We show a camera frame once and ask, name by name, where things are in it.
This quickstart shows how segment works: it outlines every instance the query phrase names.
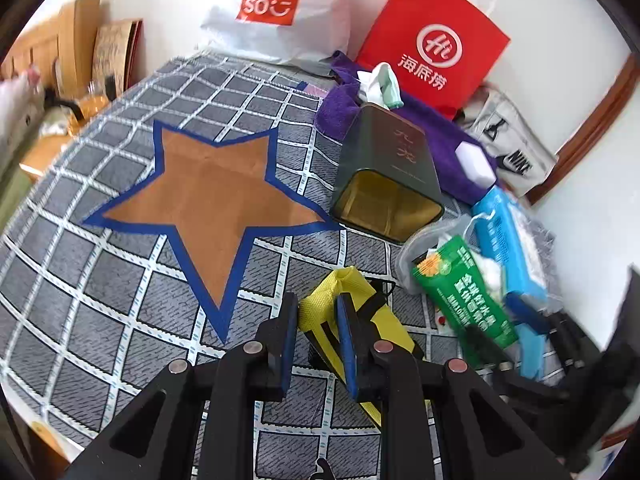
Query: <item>plaid fabric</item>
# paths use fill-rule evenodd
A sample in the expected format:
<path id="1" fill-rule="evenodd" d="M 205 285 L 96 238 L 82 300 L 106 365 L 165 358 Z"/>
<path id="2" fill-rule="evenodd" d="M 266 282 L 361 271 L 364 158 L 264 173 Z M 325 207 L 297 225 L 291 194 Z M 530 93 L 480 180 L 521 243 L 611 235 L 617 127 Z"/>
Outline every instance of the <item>plaid fabric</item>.
<path id="1" fill-rule="evenodd" d="M 154 119 L 214 140 L 277 126 L 276 176 L 327 209 L 340 144 L 313 127 L 322 98 L 297 90 L 300 82 L 295 73 L 244 60 L 174 59 L 96 117 L 34 187 L 0 241 L 0 366 L 5 383 L 43 421 L 86 446 L 172 359 L 219 359 L 251 339 L 262 320 L 278 315 L 284 290 L 302 298 L 332 269 L 349 265 L 395 281 L 399 248 L 349 228 L 257 238 L 222 344 L 164 235 L 82 224 L 153 170 Z M 447 198 L 445 218 L 463 212 Z M 389 304 L 427 358 L 443 363 L 460 355 L 457 340 L 438 332 L 426 297 L 397 287 Z M 559 368 L 553 357 L 549 380 Z M 286 401 L 257 402 L 255 420 L 256 478 L 308 478 L 319 457 L 337 478 L 379 473 L 378 430 L 333 374 L 309 365 L 301 333 Z"/>

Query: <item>star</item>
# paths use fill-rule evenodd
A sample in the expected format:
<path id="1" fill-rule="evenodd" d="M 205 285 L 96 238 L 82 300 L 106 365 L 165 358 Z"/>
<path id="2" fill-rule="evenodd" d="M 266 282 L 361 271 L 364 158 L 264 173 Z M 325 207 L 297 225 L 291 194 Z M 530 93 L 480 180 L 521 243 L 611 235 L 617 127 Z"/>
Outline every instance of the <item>star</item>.
<path id="1" fill-rule="evenodd" d="M 278 129 L 222 142 L 154 122 L 152 174 L 85 223 L 165 234 L 222 341 L 257 236 L 338 230 L 327 213 L 275 176 Z"/>

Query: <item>yellow fabric pouch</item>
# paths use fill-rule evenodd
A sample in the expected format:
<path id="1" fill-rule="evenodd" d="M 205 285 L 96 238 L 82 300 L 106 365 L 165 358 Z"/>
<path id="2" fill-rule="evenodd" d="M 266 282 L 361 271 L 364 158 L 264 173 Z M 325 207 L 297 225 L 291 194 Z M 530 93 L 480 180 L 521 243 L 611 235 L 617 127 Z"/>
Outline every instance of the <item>yellow fabric pouch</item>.
<path id="1" fill-rule="evenodd" d="M 353 306 L 358 311 L 376 293 L 376 290 L 355 267 L 336 269 L 331 272 L 316 289 L 300 301 L 298 326 L 305 333 L 314 349 L 324 362 L 344 383 L 344 367 L 339 353 L 338 327 L 334 316 L 335 298 L 343 293 L 351 294 Z M 387 339 L 414 355 L 422 355 L 398 318 L 387 304 L 379 308 L 371 317 L 382 339 Z M 380 411 L 371 403 L 363 402 L 361 407 L 379 427 Z"/>

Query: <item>green snack package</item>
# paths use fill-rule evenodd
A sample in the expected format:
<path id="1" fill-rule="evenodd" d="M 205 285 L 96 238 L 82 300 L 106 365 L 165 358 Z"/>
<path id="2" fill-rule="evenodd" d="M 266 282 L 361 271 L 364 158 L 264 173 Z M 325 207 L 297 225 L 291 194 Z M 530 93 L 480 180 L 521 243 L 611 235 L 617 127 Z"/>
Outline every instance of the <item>green snack package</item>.
<path id="1" fill-rule="evenodd" d="M 478 325 L 503 349 L 518 340 L 504 310 L 487 293 L 480 269 L 460 236 L 414 260 L 413 274 L 449 321 L 471 366 L 484 363 L 465 341 L 466 325 Z"/>

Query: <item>white wall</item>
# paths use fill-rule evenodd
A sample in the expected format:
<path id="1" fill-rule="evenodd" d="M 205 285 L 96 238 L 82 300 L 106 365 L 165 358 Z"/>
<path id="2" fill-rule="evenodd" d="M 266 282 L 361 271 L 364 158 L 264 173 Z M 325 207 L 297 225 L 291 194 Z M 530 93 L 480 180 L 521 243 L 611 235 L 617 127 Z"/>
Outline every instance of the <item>white wall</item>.
<path id="1" fill-rule="evenodd" d="M 640 267 L 640 86 L 602 140 L 535 209 L 556 234 L 562 294 L 604 348 L 614 329 L 627 267 Z M 616 428 L 640 415 L 640 394 Z"/>
<path id="2" fill-rule="evenodd" d="M 30 23 L 69 0 L 46 0 Z M 138 74 L 201 40 L 199 25 L 214 0 L 103 0 L 105 19 L 145 20 Z M 353 0 L 353 57 L 386 0 Z M 429 0 L 424 0 L 427 7 Z M 511 38 L 490 73 L 553 152 L 606 94 L 628 47 L 596 0 L 498 0 L 492 19 Z"/>

